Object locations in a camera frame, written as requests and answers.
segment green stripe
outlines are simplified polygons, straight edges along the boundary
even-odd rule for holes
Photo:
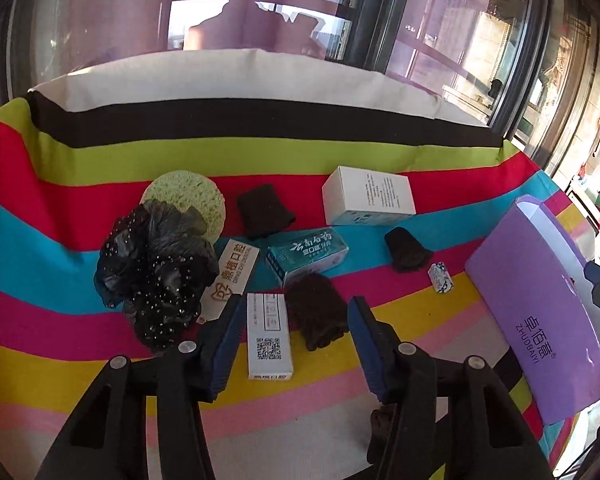
[[[388,173],[459,170],[497,166],[518,152],[509,142],[502,148],[450,148],[257,137],[140,140],[70,148],[35,128],[24,99],[0,108],[0,122],[22,135],[36,174],[64,186],[148,181],[173,170],[206,176],[329,174],[338,165]]]

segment yellow-green sponge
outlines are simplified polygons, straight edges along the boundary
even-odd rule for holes
[[[206,222],[203,236],[211,244],[220,237],[226,218],[224,197],[206,176],[184,170],[165,173],[149,184],[140,202],[151,198],[173,204],[183,213],[193,206]]]

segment qr code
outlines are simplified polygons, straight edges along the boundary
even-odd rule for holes
[[[256,349],[258,351],[258,359],[282,359],[279,337],[256,338]]]

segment box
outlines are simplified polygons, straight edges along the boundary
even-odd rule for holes
[[[465,265],[520,362],[545,425],[600,399],[600,342],[579,297],[588,294],[590,302],[583,262],[546,206],[523,196]]]
[[[416,214],[406,176],[339,166],[322,186],[328,225],[394,225]]]
[[[333,229],[319,229],[267,249],[267,265],[287,288],[311,272],[324,272],[342,263],[349,247]]]
[[[229,240],[218,260],[220,274],[200,298],[198,323],[218,319],[232,294],[242,294],[255,269],[260,250],[238,240]]]
[[[247,295],[247,346],[250,379],[291,378],[294,366],[283,294]]]

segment tiled wall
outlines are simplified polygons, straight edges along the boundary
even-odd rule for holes
[[[575,136],[554,175],[555,183],[565,189],[574,175],[578,173],[581,165],[588,159],[589,152],[595,141],[598,131],[598,119],[600,118],[600,45],[598,49],[598,61],[593,85],[589,95],[589,101],[584,109],[582,119]]]

